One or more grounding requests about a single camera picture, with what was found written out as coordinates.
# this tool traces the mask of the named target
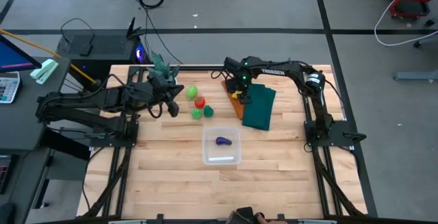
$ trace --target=gray floor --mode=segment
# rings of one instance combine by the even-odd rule
[[[0,0],[0,8],[7,0]],[[373,29],[388,0],[324,0],[332,29]],[[431,3],[431,15],[438,3]],[[80,17],[95,29],[126,28],[131,18],[138,26],[144,12],[132,0],[16,0],[2,29],[59,29],[68,19]],[[307,28],[322,29],[316,0],[165,0],[151,10],[157,28]],[[395,21],[387,15],[380,29],[421,28],[416,23]],[[75,21],[68,29],[86,28]],[[25,38],[55,50],[59,35],[28,35]],[[415,36],[381,36],[399,42]],[[185,63],[221,63],[224,57],[248,55],[271,60],[291,57],[311,64],[331,64],[325,35],[311,34],[166,34],[170,50]],[[395,82],[396,71],[438,69],[435,43],[420,50],[411,44],[379,45],[374,36],[334,35],[352,108],[363,142],[378,215],[399,219],[438,221],[437,84]],[[155,35],[151,48],[172,61]],[[35,56],[49,56],[17,42]],[[51,206],[32,211],[28,223],[71,219],[80,198],[81,178],[54,181],[45,201]]]

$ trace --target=computer monitor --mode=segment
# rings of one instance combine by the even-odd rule
[[[0,36],[0,73],[41,68],[41,63]]]

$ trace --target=wooden table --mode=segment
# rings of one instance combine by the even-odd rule
[[[323,70],[327,80],[335,82],[329,65],[314,67]],[[128,68],[113,66],[111,73],[126,80]],[[186,99],[185,91],[175,99],[180,108],[176,118],[166,111],[160,119],[152,118],[147,111],[140,113],[138,143],[131,154],[122,218],[155,219],[157,214],[164,214],[165,219],[223,219],[244,206],[252,206],[269,219],[275,219],[279,213],[287,219],[322,218],[313,158],[303,149],[305,111],[293,81],[270,75],[260,75],[254,81],[276,90],[270,131],[266,132],[242,126],[220,84],[222,80],[211,79],[210,73],[181,71],[177,79],[186,88],[198,87],[215,111],[213,118],[192,119],[194,102]],[[108,82],[109,87],[117,85],[115,79]],[[335,120],[342,120],[341,104],[329,85],[325,98],[328,111]],[[203,130],[217,126],[241,129],[241,164],[203,164]],[[90,162],[85,180],[90,204],[107,184],[112,152],[112,148],[105,148]],[[366,212],[354,157],[339,148],[331,148],[331,154],[339,186],[360,211]],[[334,214],[327,185],[326,191]],[[113,197],[110,213],[114,213],[115,205]],[[82,198],[78,214],[86,210]]]

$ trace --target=dark green towel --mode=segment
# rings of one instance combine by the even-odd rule
[[[263,84],[251,84],[248,93],[251,103],[245,105],[242,125],[269,131],[276,91]]]

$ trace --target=plastic container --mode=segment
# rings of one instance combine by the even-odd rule
[[[217,145],[217,137],[230,140],[231,145]],[[237,127],[212,127],[204,129],[203,161],[206,165],[237,165],[242,161],[240,129]]]

